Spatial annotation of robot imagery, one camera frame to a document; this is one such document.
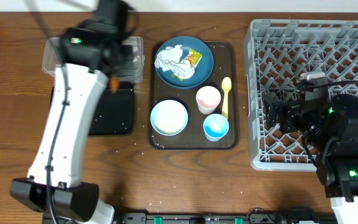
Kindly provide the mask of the orange carrot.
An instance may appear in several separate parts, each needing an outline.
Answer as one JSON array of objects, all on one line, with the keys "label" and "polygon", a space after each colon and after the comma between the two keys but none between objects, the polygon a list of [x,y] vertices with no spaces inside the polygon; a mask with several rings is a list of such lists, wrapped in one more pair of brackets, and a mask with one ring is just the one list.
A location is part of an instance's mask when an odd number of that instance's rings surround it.
[{"label": "orange carrot", "polygon": [[112,93],[116,93],[119,89],[120,80],[119,77],[112,77],[109,80],[109,89]]}]

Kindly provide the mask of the white napkin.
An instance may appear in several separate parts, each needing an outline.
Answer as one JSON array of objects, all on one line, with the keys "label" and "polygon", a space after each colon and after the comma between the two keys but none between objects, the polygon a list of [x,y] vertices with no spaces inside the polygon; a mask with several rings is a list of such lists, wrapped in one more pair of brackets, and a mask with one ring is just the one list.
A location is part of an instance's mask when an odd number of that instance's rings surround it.
[{"label": "white napkin", "polygon": [[171,71],[181,79],[189,79],[195,73],[195,68],[188,59],[181,59],[183,55],[182,45],[168,46],[161,50],[155,59],[155,68],[161,68],[164,72]]}]

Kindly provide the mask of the light blue cup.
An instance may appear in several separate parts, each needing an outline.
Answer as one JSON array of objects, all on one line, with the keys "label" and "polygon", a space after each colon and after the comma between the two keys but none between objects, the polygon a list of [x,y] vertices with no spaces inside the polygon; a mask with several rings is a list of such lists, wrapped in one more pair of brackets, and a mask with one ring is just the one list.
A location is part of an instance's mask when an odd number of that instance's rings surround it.
[{"label": "light blue cup", "polygon": [[207,140],[216,142],[229,131],[229,121],[221,114],[210,114],[203,122],[204,135]]}]

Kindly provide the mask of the pink cup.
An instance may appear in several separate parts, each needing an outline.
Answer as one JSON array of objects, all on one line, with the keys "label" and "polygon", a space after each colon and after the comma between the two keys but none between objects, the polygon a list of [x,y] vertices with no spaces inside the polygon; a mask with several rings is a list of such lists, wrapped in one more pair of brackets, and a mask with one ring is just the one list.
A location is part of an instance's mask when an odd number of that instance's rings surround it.
[{"label": "pink cup", "polygon": [[204,86],[197,91],[196,103],[203,114],[211,114],[220,104],[221,94],[213,86]]}]

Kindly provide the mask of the light blue bowl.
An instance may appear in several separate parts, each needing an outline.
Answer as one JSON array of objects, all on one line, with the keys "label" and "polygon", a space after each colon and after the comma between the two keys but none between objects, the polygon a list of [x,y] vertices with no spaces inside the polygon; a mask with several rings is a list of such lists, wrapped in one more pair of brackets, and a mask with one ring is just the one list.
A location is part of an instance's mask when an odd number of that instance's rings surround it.
[{"label": "light blue bowl", "polygon": [[188,112],[179,101],[163,100],[152,108],[150,123],[159,134],[174,136],[186,127]]}]

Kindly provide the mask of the green snack wrapper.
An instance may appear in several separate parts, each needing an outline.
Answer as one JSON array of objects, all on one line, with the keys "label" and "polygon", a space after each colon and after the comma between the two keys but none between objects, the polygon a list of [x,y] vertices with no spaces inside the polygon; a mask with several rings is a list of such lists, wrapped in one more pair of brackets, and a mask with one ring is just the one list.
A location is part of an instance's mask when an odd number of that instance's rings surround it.
[{"label": "green snack wrapper", "polygon": [[202,57],[202,53],[189,49],[188,55],[173,66],[172,76],[180,81],[191,78]]}]

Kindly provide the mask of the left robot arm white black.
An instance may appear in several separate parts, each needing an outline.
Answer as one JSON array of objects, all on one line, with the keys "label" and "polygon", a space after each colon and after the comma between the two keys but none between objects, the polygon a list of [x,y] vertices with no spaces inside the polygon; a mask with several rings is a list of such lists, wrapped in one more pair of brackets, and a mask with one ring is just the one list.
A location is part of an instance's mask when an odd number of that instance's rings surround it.
[{"label": "left robot arm white black", "polygon": [[44,134],[25,177],[12,181],[10,195],[27,208],[75,223],[112,223],[114,207],[99,197],[96,184],[83,182],[85,145],[94,112],[108,82],[131,50],[124,41],[130,5],[100,0],[95,17],[48,39],[57,66]]}]

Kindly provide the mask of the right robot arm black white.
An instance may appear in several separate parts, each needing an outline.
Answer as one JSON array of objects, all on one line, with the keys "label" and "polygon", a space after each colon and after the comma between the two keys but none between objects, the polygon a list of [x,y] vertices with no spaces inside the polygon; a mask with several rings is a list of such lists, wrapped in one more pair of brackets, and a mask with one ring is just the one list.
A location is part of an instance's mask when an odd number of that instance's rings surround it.
[{"label": "right robot arm black white", "polygon": [[263,96],[268,127],[280,126],[283,134],[298,132],[330,199],[338,223],[358,223],[358,97],[329,97],[327,78],[302,80],[295,101]]}]

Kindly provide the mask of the grey dishwasher rack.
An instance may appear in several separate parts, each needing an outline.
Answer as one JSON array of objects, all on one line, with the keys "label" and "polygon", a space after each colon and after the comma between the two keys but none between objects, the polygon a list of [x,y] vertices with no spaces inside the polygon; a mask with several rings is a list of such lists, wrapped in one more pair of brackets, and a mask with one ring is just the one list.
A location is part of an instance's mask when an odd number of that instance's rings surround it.
[{"label": "grey dishwasher rack", "polygon": [[256,19],[244,39],[250,164],[255,170],[313,172],[297,133],[268,127],[262,98],[298,98],[302,73],[323,72],[331,95],[358,97],[358,21]]}]

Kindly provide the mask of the yellow plastic spoon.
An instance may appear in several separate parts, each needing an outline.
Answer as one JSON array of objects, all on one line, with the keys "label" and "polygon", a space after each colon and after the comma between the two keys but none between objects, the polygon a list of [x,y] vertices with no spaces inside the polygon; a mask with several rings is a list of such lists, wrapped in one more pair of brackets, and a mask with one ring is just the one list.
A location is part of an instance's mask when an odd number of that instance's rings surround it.
[{"label": "yellow plastic spoon", "polygon": [[221,83],[221,88],[224,92],[224,96],[223,96],[223,107],[222,107],[222,115],[228,119],[229,116],[229,109],[228,109],[228,104],[229,104],[229,100],[228,100],[228,94],[232,88],[232,83],[231,83],[231,79],[229,77],[225,77],[222,80]]}]

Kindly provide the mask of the black tray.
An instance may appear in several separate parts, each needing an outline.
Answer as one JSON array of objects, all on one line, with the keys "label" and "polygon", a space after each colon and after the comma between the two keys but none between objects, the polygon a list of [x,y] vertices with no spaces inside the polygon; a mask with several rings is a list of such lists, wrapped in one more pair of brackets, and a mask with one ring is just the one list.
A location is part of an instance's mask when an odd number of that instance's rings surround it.
[{"label": "black tray", "polygon": [[105,88],[96,105],[89,136],[130,134],[134,125],[134,86],[121,82],[117,92]]}]

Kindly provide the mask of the clear plastic bin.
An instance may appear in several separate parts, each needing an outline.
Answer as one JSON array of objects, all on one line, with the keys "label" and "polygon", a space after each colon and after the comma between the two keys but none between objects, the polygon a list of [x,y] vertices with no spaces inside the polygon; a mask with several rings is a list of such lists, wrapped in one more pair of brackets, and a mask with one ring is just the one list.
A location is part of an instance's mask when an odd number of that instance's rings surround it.
[{"label": "clear plastic bin", "polygon": [[[55,76],[55,67],[58,65],[55,53],[50,43],[58,45],[59,38],[52,37],[45,44],[42,71],[51,76]],[[138,36],[130,36],[123,43],[132,47],[130,56],[126,57],[119,71],[121,82],[140,83],[143,80],[144,72],[144,43],[143,39]]]}]

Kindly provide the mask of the brown serving tray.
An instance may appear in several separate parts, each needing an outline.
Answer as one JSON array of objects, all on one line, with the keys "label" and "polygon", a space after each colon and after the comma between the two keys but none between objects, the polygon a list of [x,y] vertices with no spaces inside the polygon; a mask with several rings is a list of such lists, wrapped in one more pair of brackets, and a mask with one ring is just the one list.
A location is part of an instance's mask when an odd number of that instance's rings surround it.
[{"label": "brown serving tray", "polygon": [[150,109],[163,100],[176,100],[188,112],[188,123],[183,131],[174,136],[159,134],[151,124],[148,125],[147,138],[149,143],[160,150],[195,150],[214,149],[230,150],[239,142],[239,115],[236,83],[236,59],[233,46],[225,41],[207,41],[206,44],[214,56],[214,68],[209,78],[202,86],[213,86],[221,89],[224,77],[231,79],[232,88],[228,94],[229,130],[220,140],[207,140],[203,131],[203,122],[206,118],[196,104],[196,92],[199,87],[190,90],[180,90],[166,84],[157,74],[155,67],[150,71]]}]

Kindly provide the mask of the dark blue plate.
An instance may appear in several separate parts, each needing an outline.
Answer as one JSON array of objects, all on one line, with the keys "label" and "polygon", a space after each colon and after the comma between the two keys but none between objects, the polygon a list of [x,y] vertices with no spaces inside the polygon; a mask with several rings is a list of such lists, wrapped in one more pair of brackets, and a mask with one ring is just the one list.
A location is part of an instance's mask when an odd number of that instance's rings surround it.
[{"label": "dark blue plate", "polygon": [[182,45],[183,55],[181,59],[185,58],[188,55],[189,49],[194,49],[197,52],[203,54],[202,59],[200,60],[194,75],[186,80],[180,81],[179,79],[173,77],[173,72],[167,71],[164,72],[161,68],[155,68],[158,76],[170,86],[179,89],[190,89],[202,84],[211,74],[214,65],[214,58],[212,51],[203,41],[190,36],[179,36],[174,37],[161,45],[157,50],[157,54],[161,50],[165,50],[166,47],[174,47],[176,45]]}]

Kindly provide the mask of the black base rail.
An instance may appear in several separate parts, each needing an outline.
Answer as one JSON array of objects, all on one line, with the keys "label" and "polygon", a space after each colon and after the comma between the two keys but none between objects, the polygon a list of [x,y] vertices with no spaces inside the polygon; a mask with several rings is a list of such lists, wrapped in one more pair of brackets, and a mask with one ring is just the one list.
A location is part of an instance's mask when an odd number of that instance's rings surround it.
[{"label": "black base rail", "polygon": [[112,224],[338,224],[334,215],[321,215],[310,208],[281,212],[253,208],[240,214],[115,213]]}]

